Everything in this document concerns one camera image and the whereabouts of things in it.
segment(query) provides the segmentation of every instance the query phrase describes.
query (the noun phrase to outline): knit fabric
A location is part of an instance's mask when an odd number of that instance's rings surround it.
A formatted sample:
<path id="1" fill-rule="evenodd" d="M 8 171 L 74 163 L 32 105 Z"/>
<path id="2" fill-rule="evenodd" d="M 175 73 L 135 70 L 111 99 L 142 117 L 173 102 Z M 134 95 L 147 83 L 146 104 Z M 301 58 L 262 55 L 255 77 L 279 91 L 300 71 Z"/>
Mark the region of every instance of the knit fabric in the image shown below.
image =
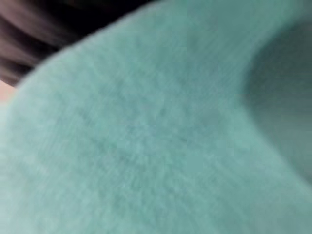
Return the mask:
<path id="1" fill-rule="evenodd" d="M 304 8 L 157 2 L 47 61 L 1 118 L 3 233 L 312 233 Z"/>

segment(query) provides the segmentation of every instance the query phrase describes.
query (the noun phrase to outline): skin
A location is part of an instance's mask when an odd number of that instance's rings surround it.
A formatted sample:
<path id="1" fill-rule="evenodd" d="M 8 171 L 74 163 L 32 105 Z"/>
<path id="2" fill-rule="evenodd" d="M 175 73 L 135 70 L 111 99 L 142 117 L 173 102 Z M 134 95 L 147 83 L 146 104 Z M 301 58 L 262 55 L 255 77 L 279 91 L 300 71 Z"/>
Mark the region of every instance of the skin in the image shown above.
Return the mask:
<path id="1" fill-rule="evenodd" d="M 14 88 L 0 81 L 0 103 L 6 102 L 14 93 Z"/>

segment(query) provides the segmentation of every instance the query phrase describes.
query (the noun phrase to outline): hair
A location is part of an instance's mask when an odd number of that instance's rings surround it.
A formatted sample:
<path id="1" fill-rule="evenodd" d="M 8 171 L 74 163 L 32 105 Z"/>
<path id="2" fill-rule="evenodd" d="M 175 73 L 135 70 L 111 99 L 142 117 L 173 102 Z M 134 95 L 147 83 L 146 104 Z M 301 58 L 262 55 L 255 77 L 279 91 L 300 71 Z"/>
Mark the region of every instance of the hair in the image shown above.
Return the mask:
<path id="1" fill-rule="evenodd" d="M 47 57 L 152 0 L 1 0 L 0 79 L 15 86 Z"/>

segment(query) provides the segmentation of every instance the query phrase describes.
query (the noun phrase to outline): fuzzy fabric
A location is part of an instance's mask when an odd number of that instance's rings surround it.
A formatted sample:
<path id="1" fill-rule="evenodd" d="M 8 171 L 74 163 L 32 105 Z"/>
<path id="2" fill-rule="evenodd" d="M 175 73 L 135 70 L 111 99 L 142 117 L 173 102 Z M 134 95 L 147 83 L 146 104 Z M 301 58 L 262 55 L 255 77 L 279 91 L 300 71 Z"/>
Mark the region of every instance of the fuzzy fabric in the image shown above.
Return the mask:
<path id="1" fill-rule="evenodd" d="M 3 233 L 311 234 L 304 12 L 157 2 L 40 66 L 1 118 Z"/>

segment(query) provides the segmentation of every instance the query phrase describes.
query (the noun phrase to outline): teal sweater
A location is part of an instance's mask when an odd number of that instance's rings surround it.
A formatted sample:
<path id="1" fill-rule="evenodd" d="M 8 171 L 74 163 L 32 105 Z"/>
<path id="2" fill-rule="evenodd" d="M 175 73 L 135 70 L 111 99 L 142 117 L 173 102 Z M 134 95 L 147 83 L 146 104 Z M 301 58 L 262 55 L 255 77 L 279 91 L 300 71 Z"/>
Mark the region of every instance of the teal sweater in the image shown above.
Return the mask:
<path id="1" fill-rule="evenodd" d="M 298 0 L 168 0 L 35 70 L 1 113 L 4 234 L 311 234 Z"/>

